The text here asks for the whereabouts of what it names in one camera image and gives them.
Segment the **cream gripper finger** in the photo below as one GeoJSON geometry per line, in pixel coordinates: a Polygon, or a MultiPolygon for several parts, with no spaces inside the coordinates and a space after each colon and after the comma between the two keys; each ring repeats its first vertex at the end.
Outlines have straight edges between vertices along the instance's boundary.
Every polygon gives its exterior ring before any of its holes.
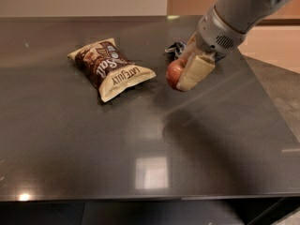
{"type": "Polygon", "coordinates": [[[189,39],[186,48],[179,56],[179,60],[183,63],[183,67],[186,66],[186,63],[189,58],[193,58],[195,55],[199,55],[201,51],[196,45],[196,34],[193,34],[189,39]]]}
{"type": "Polygon", "coordinates": [[[176,88],[189,91],[206,78],[215,68],[215,62],[202,55],[195,55],[187,60],[184,71],[179,77],[176,88]]]}

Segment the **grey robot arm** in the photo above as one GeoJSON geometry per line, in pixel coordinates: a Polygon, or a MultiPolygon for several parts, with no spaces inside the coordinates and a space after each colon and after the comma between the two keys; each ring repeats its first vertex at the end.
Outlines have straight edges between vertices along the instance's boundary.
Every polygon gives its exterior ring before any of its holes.
{"type": "Polygon", "coordinates": [[[217,0],[198,23],[179,56],[182,70],[168,76],[179,91],[189,91],[211,73],[215,63],[242,44],[248,32],[290,0],[217,0]]]}

